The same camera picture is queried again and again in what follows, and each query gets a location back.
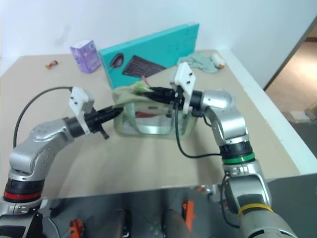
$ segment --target beige table surface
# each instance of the beige table surface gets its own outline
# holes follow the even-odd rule
[[[45,64],[59,64],[47,70]],[[169,87],[175,67],[149,78],[151,86]],[[215,74],[194,69],[196,90],[223,88],[235,95],[237,108],[245,117],[251,145],[267,179],[299,175],[299,170],[277,139],[270,126],[244,92],[228,67]],[[1,78],[1,189],[9,169],[13,131],[26,103],[39,92],[56,86],[79,86],[95,97],[96,110],[113,104],[104,69],[82,73],[71,55],[24,56]],[[18,143],[39,123],[71,117],[67,90],[50,92],[38,99],[26,112],[19,128]],[[110,139],[97,133],[82,136],[61,151],[46,179],[46,197],[75,197],[140,191],[172,186],[219,183],[223,176],[220,157],[185,158],[176,140],[163,138],[122,137],[115,133],[113,122],[104,124]],[[190,137],[182,141],[192,155],[218,152],[212,131],[200,119]]]

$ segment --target green ring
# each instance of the green ring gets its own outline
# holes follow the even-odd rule
[[[245,161],[249,161],[254,159],[254,153],[246,156],[241,156],[241,157],[236,157],[236,158],[231,158],[231,159],[222,159],[224,164],[237,164]]]

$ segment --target computer mouse image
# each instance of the computer mouse image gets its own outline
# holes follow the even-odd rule
[[[124,60],[123,53],[117,53],[110,62],[111,68],[119,68],[122,66]]]

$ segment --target purple box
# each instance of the purple box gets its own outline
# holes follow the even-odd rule
[[[94,41],[82,40],[71,46],[70,50],[84,73],[92,73],[101,65]]]

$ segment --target yellow ring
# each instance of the yellow ring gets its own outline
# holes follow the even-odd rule
[[[239,212],[238,212],[238,216],[241,215],[241,213],[249,208],[264,208],[270,212],[273,212],[272,208],[270,208],[269,206],[267,206],[266,204],[262,204],[262,203],[250,203],[248,205],[245,205],[243,207],[241,207],[239,209]]]

